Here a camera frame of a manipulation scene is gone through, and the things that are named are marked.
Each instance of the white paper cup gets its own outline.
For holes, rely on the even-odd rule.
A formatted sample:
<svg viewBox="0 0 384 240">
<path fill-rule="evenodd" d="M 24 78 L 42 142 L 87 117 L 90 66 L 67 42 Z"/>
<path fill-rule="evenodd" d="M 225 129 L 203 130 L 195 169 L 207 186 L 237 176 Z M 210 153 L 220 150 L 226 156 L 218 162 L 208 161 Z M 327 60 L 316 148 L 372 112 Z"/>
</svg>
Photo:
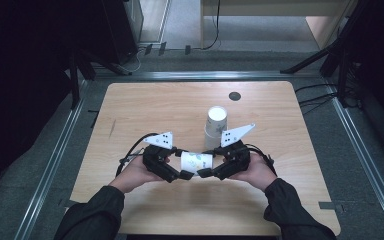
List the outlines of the white paper cup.
<svg viewBox="0 0 384 240">
<path fill-rule="evenodd" d="M 204 145 L 207 150 L 213 150 L 214 148 L 220 147 L 221 135 L 219 137 L 210 136 L 207 133 L 207 130 L 205 127 L 204 127 L 204 132 L 205 132 Z"/>
<path fill-rule="evenodd" d="M 212 137 L 221 137 L 223 131 L 227 130 L 227 111 L 223 107 L 214 106 L 208 110 L 206 133 Z"/>
<path fill-rule="evenodd" d="M 182 152 L 180 168 L 198 176 L 198 170 L 213 168 L 213 156 L 211 154 Z"/>
</svg>

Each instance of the human hand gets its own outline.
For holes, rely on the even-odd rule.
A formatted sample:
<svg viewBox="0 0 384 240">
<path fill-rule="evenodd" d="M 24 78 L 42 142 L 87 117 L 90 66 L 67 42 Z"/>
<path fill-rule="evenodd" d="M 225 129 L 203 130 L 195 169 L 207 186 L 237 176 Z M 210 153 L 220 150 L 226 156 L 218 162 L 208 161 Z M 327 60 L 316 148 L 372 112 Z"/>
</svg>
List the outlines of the human hand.
<svg viewBox="0 0 384 240">
<path fill-rule="evenodd" d="M 163 181 L 152 172 L 146 169 L 143 164 L 143 157 L 138 156 L 133 159 L 127 167 L 110 183 L 109 186 L 116 187 L 123 193 L 129 193 L 133 189 L 142 186 L 147 182 Z"/>
<path fill-rule="evenodd" d="M 247 182 L 264 192 L 277 177 L 260 155 L 251 153 L 250 157 L 248 169 L 230 176 L 229 179 Z"/>
</svg>

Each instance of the black hole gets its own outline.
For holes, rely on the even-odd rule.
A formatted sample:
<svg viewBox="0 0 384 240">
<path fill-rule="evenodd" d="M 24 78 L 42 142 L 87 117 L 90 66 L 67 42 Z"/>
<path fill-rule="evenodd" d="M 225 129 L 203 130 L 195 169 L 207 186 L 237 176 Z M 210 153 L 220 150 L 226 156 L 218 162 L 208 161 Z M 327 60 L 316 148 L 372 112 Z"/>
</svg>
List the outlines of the black hole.
<svg viewBox="0 0 384 240">
<path fill-rule="evenodd" d="M 239 101 L 239 99 L 241 99 L 241 94 L 238 93 L 238 92 L 231 92 L 231 93 L 229 94 L 229 98 L 230 98 L 230 100 L 232 100 L 232 101 Z"/>
</svg>

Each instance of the black jacket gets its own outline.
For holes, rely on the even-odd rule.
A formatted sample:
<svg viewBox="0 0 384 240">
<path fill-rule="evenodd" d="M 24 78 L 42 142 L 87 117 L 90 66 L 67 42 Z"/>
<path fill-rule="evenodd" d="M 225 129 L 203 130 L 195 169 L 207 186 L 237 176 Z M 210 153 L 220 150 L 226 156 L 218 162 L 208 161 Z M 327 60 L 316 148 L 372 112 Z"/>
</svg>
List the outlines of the black jacket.
<svg viewBox="0 0 384 240">
<path fill-rule="evenodd" d="M 333 232 L 318 223 L 302 207 L 295 188 L 278 178 L 267 187 L 269 206 L 264 218 L 280 226 L 283 240 L 336 239 Z M 121 224 L 124 194 L 110 186 L 102 187 L 88 203 L 72 206 L 55 235 L 60 239 L 114 239 Z"/>
</svg>

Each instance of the table top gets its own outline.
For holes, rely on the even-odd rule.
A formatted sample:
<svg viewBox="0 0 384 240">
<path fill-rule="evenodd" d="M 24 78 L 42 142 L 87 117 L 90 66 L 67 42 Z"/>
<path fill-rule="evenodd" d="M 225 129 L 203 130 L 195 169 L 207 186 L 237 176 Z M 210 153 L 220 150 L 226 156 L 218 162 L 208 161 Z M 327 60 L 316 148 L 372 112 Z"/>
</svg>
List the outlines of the table top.
<svg viewBox="0 0 384 240">
<path fill-rule="evenodd" d="M 229 94 L 237 92 L 240 100 Z M 87 202 L 115 176 L 119 159 L 143 135 L 173 132 L 178 148 L 202 152 L 207 112 L 223 106 L 228 128 L 256 127 L 242 140 L 275 160 L 278 176 L 294 185 L 304 208 L 336 235 L 340 226 L 292 85 L 274 82 L 115 83 L 109 86 L 71 199 Z M 221 164 L 221 157 L 214 166 Z M 180 171 L 180 158 L 170 165 Z M 121 233 L 176 235 L 279 235 L 263 219 L 264 193 L 217 178 L 147 183 L 126 194 Z"/>
</svg>

